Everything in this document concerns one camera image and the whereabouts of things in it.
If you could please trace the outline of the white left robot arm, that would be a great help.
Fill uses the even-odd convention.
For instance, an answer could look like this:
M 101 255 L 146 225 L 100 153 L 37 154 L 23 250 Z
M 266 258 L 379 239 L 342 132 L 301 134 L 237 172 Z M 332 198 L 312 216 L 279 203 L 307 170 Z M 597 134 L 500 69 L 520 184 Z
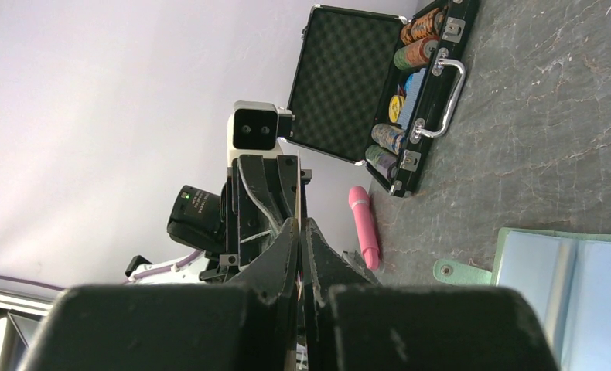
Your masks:
M 286 220 L 303 216 L 300 192 L 311 178 L 296 155 L 242 155 L 227 169 L 220 193 L 183 186 L 166 232 L 192 252 L 156 264 L 137 255 L 125 272 L 128 284 L 231 280 L 269 250 Z

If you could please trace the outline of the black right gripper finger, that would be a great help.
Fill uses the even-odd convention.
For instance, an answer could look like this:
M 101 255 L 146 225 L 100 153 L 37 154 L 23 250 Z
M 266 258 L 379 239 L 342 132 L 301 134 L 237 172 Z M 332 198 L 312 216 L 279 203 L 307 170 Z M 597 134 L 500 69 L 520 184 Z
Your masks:
M 381 286 L 303 222 L 312 370 L 556 370 L 532 307 L 494 286 Z

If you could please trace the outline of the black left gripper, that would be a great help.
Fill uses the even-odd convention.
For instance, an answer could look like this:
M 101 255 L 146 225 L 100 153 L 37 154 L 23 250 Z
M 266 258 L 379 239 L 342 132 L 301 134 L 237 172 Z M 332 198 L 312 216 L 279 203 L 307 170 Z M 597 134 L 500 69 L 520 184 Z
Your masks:
M 230 281 L 71 288 L 21 369 L 293 370 L 297 157 L 241 155 L 237 167 L 219 196 L 183 186 L 167 224 L 173 241 L 194 249 L 166 264 L 167 282 Z

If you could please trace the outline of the green card holder wallet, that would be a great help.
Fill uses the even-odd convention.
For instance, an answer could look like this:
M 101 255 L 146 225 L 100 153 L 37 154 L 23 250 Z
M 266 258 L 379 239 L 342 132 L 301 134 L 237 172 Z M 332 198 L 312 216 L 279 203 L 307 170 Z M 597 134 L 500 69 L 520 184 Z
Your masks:
M 611 235 L 504 227 L 487 271 L 439 259 L 444 284 L 519 291 L 562 370 L 611 370 Z

